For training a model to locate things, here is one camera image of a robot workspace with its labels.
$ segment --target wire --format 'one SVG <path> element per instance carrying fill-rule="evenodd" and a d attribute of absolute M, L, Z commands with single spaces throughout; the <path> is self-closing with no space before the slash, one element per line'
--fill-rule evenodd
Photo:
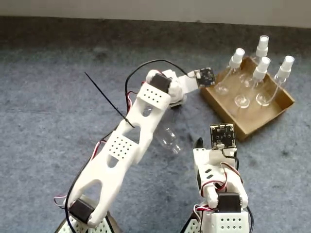
<path fill-rule="evenodd" d="M 239 166 L 240 166 L 240 161 L 239 161 L 239 159 L 237 158 L 236 153 L 235 153 L 234 156 L 227 156 L 227 155 L 225 155 L 224 149 L 222 149 L 221 151 L 222 151 L 223 156 L 224 156 L 225 158 L 234 159 L 234 160 L 235 160 L 235 162 L 236 162 L 236 168 L 235 168 L 235 169 L 238 171 L 238 170 L 239 170 Z"/>
<path fill-rule="evenodd" d="M 113 131 L 115 131 L 116 128 L 117 128 L 117 127 L 115 127 L 115 128 L 114 128 L 112 131 L 110 131 L 107 135 L 105 135 L 100 141 L 104 141 L 109 135 L 112 134 Z M 71 192 L 72 192 L 72 189 L 73 189 L 75 183 L 77 182 L 77 180 L 78 180 L 78 178 L 79 178 L 81 172 L 82 172 L 82 171 L 84 170 L 84 168 L 87 166 L 87 164 L 89 163 L 89 161 L 91 161 L 91 158 L 92 158 L 92 156 L 90 156 L 90 158 L 87 160 L 87 162 L 82 166 L 82 168 L 80 169 L 80 171 L 78 172 L 78 174 L 77 174 L 76 177 L 74 178 L 74 180 L 73 180 L 73 182 L 72 182 L 72 184 L 71 184 L 71 186 L 70 186 L 70 188 L 69 188 L 69 190 L 68 190 L 68 193 L 67 193 L 67 198 L 66 198 L 66 201 L 65 201 L 65 215 L 66 215 L 66 221 L 67 221 L 67 223 L 68 223 L 68 225 L 69 225 L 69 227 L 70 227 L 72 233 L 77 233 L 77 232 L 75 231 L 75 229 L 74 229 L 74 227 L 72 226 L 71 221 L 70 221 L 70 219 L 69 219 L 69 211 L 68 211 L 68 201 L 69 201 L 69 197 L 70 197 L 70 194 L 71 194 Z"/>
<path fill-rule="evenodd" d="M 172 66 L 176 67 L 177 69 L 179 69 L 183 74 L 187 75 L 188 74 L 181 68 L 179 67 L 178 65 L 174 64 L 173 62 L 170 62 L 168 60 L 165 60 L 165 59 L 156 59 L 156 60 L 151 60 L 149 62 L 145 62 L 143 64 L 141 64 L 140 66 L 138 66 L 135 70 L 132 71 L 132 73 L 130 73 L 129 76 L 127 76 L 126 80 L 125 80 L 125 99 L 126 99 L 126 106 L 129 105 L 129 102 L 128 102 L 128 98 L 127 98 L 127 93 L 128 93 L 128 89 L 127 89 L 127 85 L 128 85 L 128 82 L 130 80 L 130 78 L 133 76 L 133 74 L 135 74 L 140 68 L 148 65 L 148 64 L 151 64 L 151 63 L 154 63 L 154 62 L 166 62 L 166 63 L 169 63 L 171 64 Z"/>
<path fill-rule="evenodd" d="M 226 162 L 220 162 L 220 166 L 222 166 L 223 168 L 223 165 L 226 165 L 228 168 L 230 168 L 234 173 L 236 173 L 239 178 L 241 179 L 241 182 L 243 183 L 243 179 L 241 177 L 241 174 L 239 173 L 238 170 L 236 170 L 233 166 L 231 166 L 230 164 L 226 163 Z"/>
<path fill-rule="evenodd" d="M 198 222 L 201 222 L 202 218 L 199 216 L 198 211 L 202 211 L 202 212 L 204 212 L 204 211 L 214 211 L 214 209 L 209 208 L 208 205 L 200 206 L 198 204 L 195 204 L 193 206 L 193 212 L 198 217 Z"/>
<path fill-rule="evenodd" d="M 131 107 L 132 107 L 132 105 L 133 105 L 132 100 L 131 100 L 131 98 L 130 98 L 130 94 L 131 94 L 131 93 L 137 94 L 137 92 L 134 92 L 134 91 L 129 91 L 129 92 L 127 93 L 127 98 L 128 98 L 128 101 L 129 101 L 129 105 L 127 106 L 127 112 L 130 111 L 130 109 L 131 109 Z"/>
<path fill-rule="evenodd" d="M 249 228 L 249 233 L 253 233 L 253 229 L 254 229 L 254 216 L 253 216 L 253 213 L 252 213 L 251 209 L 249 208 L 249 206 L 247 206 L 247 211 L 248 211 L 249 216 L 251 218 L 251 227 Z"/>
<path fill-rule="evenodd" d="M 65 209 L 65 208 L 64 208 L 64 205 L 58 204 L 57 201 L 56 201 L 56 199 L 62 199 L 62 198 L 66 198 L 66 197 L 67 197 L 67 195 L 64 195 L 64 196 L 55 196 L 55 197 L 53 198 L 55 205 L 57 205 L 57 206 L 58 206 L 59 208 L 61 208 L 61 209 Z"/>
<path fill-rule="evenodd" d="M 134 128 L 134 126 L 129 122 L 129 120 L 116 108 L 116 106 L 110 101 L 110 99 L 103 93 L 103 91 L 97 86 L 97 84 L 91 79 L 91 77 L 86 73 L 86 76 L 88 77 L 88 79 L 91 80 L 91 82 L 94 84 L 94 86 L 99 90 L 99 92 L 105 97 L 105 99 L 110 103 L 110 105 L 120 114 L 121 117 L 123 117 L 123 119 L 130 124 L 130 126 L 132 126 Z"/>
<path fill-rule="evenodd" d="M 94 151 L 93 151 L 93 153 L 92 153 L 91 160 L 94 159 L 94 158 L 96 157 L 98 148 L 99 148 L 99 146 L 101 145 L 102 142 L 106 143 L 106 140 L 100 140 L 100 141 L 98 141 L 98 142 L 96 143 L 96 146 L 95 146 Z"/>

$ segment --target white plastic bracket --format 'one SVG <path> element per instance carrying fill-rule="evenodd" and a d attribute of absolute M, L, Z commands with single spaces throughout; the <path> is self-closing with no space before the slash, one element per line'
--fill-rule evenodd
<path fill-rule="evenodd" d="M 209 181 L 225 182 L 225 174 L 220 162 L 227 162 L 234 166 L 234 159 L 225 158 L 220 150 L 207 150 L 207 149 L 193 149 L 193 161 L 195 165 L 195 172 L 197 180 L 200 180 L 200 187 Z M 246 208 L 248 205 L 248 196 L 243 187 L 240 177 L 231 169 L 225 167 L 227 173 L 227 191 L 239 193 L 242 206 Z M 207 199 L 210 208 L 216 208 L 218 205 L 218 195 L 214 187 L 214 183 L 209 183 L 204 186 L 203 197 Z"/>
<path fill-rule="evenodd" d="M 99 203 L 87 223 L 89 227 L 95 228 L 106 216 L 112 201 L 120 190 L 125 173 L 131 164 L 137 164 L 141 160 L 149 147 L 154 130 L 168 108 L 170 100 L 171 97 L 167 93 L 144 83 L 126 116 L 133 126 L 140 127 L 139 143 L 124 136 L 133 128 L 122 120 L 102 151 L 81 172 L 69 197 L 69 206 L 90 186 L 97 182 L 102 185 Z M 152 106 L 153 109 L 148 116 L 143 116 L 147 105 Z M 113 166 L 110 165 L 112 157 L 117 160 Z"/>

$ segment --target gray carpet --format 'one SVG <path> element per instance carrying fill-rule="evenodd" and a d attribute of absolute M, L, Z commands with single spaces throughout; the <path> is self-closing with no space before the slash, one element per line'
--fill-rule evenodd
<path fill-rule="evenodd" d="M 296 103 L 238 144 L 254 232 L 310 232 L 311 30 L 19 17 L 0 18 L 0 28 L 0 232 L 53 232 L 65 216 L 53 196 L 67 192 L 97 140 L 121 120 L 84 71 L 124 112 L 124 80 L 140 63 L 163 58 L 217 72 L 236 47 L 252 52 L 261 34 L 271 38 L 270 71 L 285 55 L 295 57 L 287 89 Z M 151 68 L 171 67 L 142 69 L 129 89 Z M 183 152 L 173 155 L 154 140 L 124 179 L 111 212 L 125 232 L 182 228 L 200 200 L 193 140 L 202 136 L 209 147 L 209 124 L 218 122 L 200 93 L 191 93 L 171 124 Z"/>

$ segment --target white wall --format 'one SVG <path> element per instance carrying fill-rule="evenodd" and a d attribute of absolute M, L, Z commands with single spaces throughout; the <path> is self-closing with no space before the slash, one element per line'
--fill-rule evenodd
<path fill-rule="evenodd" d="M 0 0 L 2 16 L 143 19 L 311 28 L 310 0 Z"/>

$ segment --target circuit board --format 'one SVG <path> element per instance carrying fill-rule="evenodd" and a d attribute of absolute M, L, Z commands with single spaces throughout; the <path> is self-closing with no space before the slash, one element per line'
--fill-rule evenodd
<path fill-rule="evenodd" d="M 233 124 L 220 124 L 210 126 L 210 140 L 212 150 L 217 150 L 217 145 L 223 144 L 226 148 L 235 148 L 235 134 Z"/>
<path fill-rule="evenodd" d="M 215 75 L 211 68 L 203 68 L 194 71 L 199 87 L 215 85 Z"/>

